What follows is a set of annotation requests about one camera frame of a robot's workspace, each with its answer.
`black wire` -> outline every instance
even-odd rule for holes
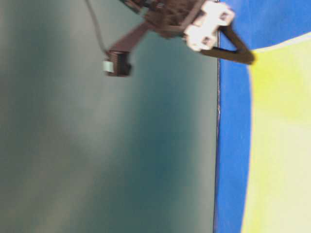
[[[101,33],[101,28],[99,26],[97,17],[95,15],[95,12],[92,8],[92,5],[90,3],[89,0],[85,0],[86,5],[87,5],[87,9],[91,15],[92,21],[93,21],[93,25],[94,25],[94,29],[95,29],[95,34],[96,34],[96,38],[97,38],[97,42],[99,47],[101,48],[101,51],[103,52],[103,54],[105,54],[106,56],[109,57],[109,52],[106,50],[105,46],[104,46],[104,42],[103,42],[103,37],[102,37],[102,33]]]

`green backdrop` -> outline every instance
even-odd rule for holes
[[[141,19],[93,0],[111,45]],[[82,0],[0,2],[0,232],[208,233],[217,60],[149,33],[106,77]]]

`blue fabric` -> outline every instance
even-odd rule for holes
[[[309,1],[225,0],[236,13],[234,30],[250,49],[272,46],[311,31]],[[221,36],[221,47],[234,49]],[[221,60],[214,232],[241,231],[250,151],[251,95],[246,65]]]

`black plastic bracket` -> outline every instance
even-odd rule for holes
[[[109,57],[104,61],[109,66],[109,69],[105,70],[108,76],[125,77],[130,75],[132,67],[128,63],[130,52],[148,30],[148,24],[143,22],[111,46],[108,52]]]
[[[231,24],[229,26],[219,27],[219,31],[221,31],[228,38],[237,50],[231,51],[214,47],[211,50],[201,50],[201,54],[248,65],[254,62],[254,55],[233,31]]]

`yellow fabric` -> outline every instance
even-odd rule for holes
[[[311,33],[254,53],[242,232],[311,232]]]

